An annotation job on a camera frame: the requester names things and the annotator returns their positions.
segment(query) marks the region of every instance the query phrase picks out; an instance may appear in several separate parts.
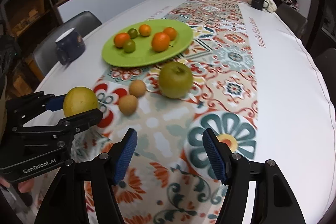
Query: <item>orange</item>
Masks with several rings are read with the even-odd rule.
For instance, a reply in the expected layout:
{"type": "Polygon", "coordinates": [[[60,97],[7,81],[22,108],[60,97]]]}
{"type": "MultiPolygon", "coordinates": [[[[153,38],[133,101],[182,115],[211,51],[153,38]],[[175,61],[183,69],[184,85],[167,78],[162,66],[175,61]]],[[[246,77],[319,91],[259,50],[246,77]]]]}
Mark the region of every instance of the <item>orange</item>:
{"type": "Polygon", "coordinates": [[[147,24],[142,24],[140,27],[139,27],[139,33],[140,35],[142,35],[143,37],[148,37],[150,36],[151,34],[151,27],[147,24]]]}
{"type": "Polygon", "coordinates": [[[151,45],[154,51],[162,52],[169,47],[169,42],[169,35],[164,32],[158,32],[154,35],[151,45]]]}
{"type": "Polygon", "coordinates": [[[114,45],[117,47],[117,48],[122,48],[124,43],[127,41],[127,40],[130,40],[131,37],[129,36],[128,33],[126,32],[121,32],[121,33],[118,33],[115,37],[114,37],[114,45]]]}
{"type": "Polygon", "coordinates": [[[163,32],[166,33],[169,36],[170,40],[174,40],[175,37],[177,36],[176,30],[174,28],[172,28],[172,27],[165,28],[163,30],[163,32]]]}

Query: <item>plate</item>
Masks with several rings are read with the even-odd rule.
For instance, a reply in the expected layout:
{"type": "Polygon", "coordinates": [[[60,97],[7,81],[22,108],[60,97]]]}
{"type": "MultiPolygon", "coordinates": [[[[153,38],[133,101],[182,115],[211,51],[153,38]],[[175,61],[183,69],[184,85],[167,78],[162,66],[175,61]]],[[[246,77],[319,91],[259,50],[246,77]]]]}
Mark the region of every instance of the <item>plate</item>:
{"type": "Polygon", "coordinates": [[[146,20],[130,25],[114,34],[106,41],[101,55],[107,63],[113,66],[123,68],[141,67],[161,62],[183,52],[192,40],[193,30],[181,21],[171,19],[146,20]],[[128,32],[131,28],[138,30],[142,24],[149,25],[152,32],[148,37],[138,35],[133,39],[135,42],[134,52],[128,54],[122,48],[117,48],[114,45],[113,39],[118,33],[128,32]],[[170,42],[168,49],[163,52],[155,52],[151,47],[153,36],[157,32],[162,32],[166,27],[173,27],[177,31],[177,37],[170,42]]]}

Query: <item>black mug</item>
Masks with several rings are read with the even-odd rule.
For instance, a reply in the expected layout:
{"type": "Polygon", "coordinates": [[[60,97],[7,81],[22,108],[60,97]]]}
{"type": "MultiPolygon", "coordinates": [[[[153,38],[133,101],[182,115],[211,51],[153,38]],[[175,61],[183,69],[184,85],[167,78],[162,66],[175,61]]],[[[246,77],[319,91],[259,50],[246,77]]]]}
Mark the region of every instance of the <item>black mug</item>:
{"type": "Polygon", "coordinates": [[[85,51],[83,38],[75,28],[67,30],[55,42],[56,55],[62,65],[71,63],[85,51]]]}
{"type": "Polygon", "coordinates": [[[257,10],[262,10],[263,8],[268,8],[269,6],[269,3],[266,1],[266,0],[252,0],[251,2],[251,6],[254,8],[254,9],[257,9],[257,10]]]}

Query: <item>patterned table runner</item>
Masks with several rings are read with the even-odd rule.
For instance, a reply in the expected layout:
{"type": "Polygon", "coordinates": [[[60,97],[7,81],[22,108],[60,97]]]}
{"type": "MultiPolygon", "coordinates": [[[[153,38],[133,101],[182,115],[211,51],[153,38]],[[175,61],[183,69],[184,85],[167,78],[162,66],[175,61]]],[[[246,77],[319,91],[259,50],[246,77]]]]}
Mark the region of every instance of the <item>patterned table runner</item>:
{"type": "MultiPolygon", "coordinates": [[[[191,68],[189,93],[180,100],[161,95],[158,76],[168,61],[132,69],[111,66],[93,89],[103,120],[97,131],[76,136],[72,158],[91,160],[134,128],[136,151],[125,179],[114,187],[125,222],[215,223],[227,188],[215,179],[202,133],[212,128],[232,151],[254,158],[258,107],[252,51],[235,2],[188,0],[164,18],[185,22],[194,31],[190,47],[168,60],[191,68]],[[147,93],[137,111],[125,117],[118,100],[135,79],[146,83],[147,93]]],[[[97,223],[89,182],[85,190],[90,222],[97,223]]]]}

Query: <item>bolt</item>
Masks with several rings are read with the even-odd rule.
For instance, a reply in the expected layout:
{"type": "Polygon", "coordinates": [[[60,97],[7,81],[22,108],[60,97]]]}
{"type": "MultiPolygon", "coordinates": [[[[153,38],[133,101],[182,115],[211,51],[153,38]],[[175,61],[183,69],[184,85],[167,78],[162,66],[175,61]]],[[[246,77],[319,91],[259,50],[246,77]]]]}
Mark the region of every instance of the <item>bolt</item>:
{"type": "Polygon", "coordinates": [[[268,161],[267,161],[267,164],[268,164],[269,166],[275,166],[275,165],[276,165],[276,163],[275,163],[274,160],[268,160],[268,161]]]}
{"type": "Polygon", "coordinates": [[[101,153],[101,154],[99,155],[99,158],[102,159],[102,160],[105,160],[105,159],[107,159],[108,157],[109,157],[109,153],[101,153]]]}
{"type": "Polygon", "coordinates": [[[70,166],[73,163],[73,160],[66,160],[65,165],[70,166]]]}
{"type": "Polygon", "coordinates": [[[235,159],[235,160],[239,160],[241,158],[241,155],[238,154],[238,153],[233,153],[232,158],[235,159]]]}
{"type": "Polygon", "coordinates": [[[58,147],[63,147],[65,145],[65,142],[63,142],[63,141],[59,141],[58,143],[57,143],[57,146],[58,147]]]}

